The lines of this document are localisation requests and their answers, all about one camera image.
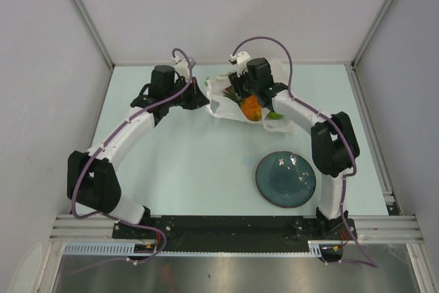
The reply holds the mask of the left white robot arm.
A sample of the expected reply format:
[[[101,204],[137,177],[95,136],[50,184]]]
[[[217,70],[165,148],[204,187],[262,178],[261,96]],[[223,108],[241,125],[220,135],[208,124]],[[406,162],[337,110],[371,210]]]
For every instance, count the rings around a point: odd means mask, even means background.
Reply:
[[[155,66],[150,82],[131,101],[119,126],[86,152],[71,153],[67,165],[67,197],[73,206],[80,204],[94,213],[127,222],[135,237],[150,233],[150,210],[123,195],[117,169],[170,108],[196,110],[209,104],[192,75],[193,67],[187,60],[179,60],[174,66]]]

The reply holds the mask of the fake green lime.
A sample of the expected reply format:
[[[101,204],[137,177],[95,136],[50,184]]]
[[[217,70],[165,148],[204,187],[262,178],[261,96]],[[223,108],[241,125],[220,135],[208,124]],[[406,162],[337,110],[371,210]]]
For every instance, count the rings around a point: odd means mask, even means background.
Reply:
[[[267,118],[270,120],[281,120],[283,118],[283,115],[276,112],[269,112],[267,114]]]

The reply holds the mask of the white printed plastic bag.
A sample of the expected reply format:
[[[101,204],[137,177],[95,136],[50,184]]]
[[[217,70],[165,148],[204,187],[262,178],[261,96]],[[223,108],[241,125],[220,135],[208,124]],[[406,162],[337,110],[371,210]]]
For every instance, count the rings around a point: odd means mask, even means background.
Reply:
[[[295,127],[294,122],[284,117],[281,120],[270,120],[267,118],[267,114],[271,111],[266,108],[262,108],[261,121],[254,122],[246,119],[238,105],[223,96],[223,90],[228,87],[232,86],[227,73],[205,79],[203,93],[210,101],[210,104],[206,106],[206,111],[211,116],[218,119],[229,119],[251,125],[263,126],[263,128],[269,132],[293,133]]]

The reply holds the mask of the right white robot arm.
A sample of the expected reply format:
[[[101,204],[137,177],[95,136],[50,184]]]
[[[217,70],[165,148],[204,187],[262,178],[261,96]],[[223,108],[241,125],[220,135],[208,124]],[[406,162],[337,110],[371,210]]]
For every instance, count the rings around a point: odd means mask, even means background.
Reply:
[[[283,115],[310,135],[312,160],[322,174],[316,230],[325,239],[334,238],[342,225],[348,226],[346,179],[357,173],[359,145],[350,117],[344,112],[327,115],[293,95],[292,77],[287,84],[276,82],[275,68],[265,58],[241,52],[229,62],[236,66],[228,79],[238,96],[255,96],[262,108]]]

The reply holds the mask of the fake orange pineapple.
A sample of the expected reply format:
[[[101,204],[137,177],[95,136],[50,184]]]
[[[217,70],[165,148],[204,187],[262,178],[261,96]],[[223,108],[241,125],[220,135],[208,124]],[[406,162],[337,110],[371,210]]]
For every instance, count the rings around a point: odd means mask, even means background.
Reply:
[[[261,121],[262,107],[259,105],[258,99],[254,95],[242,98],[236,94],[232,87],[228,87],[223,90],[223,96],[234,101],[246,119],[254,122]]]

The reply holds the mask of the dark blue ceramic plate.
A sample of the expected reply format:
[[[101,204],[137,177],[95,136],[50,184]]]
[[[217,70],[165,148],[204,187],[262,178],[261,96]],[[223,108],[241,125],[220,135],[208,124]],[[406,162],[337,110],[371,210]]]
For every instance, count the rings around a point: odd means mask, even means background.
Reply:
[[[264,199],[286,209],[303,206],[316,190],[312,166],[301,155],[289,151],[272,152],[261,159],[254,180]]]

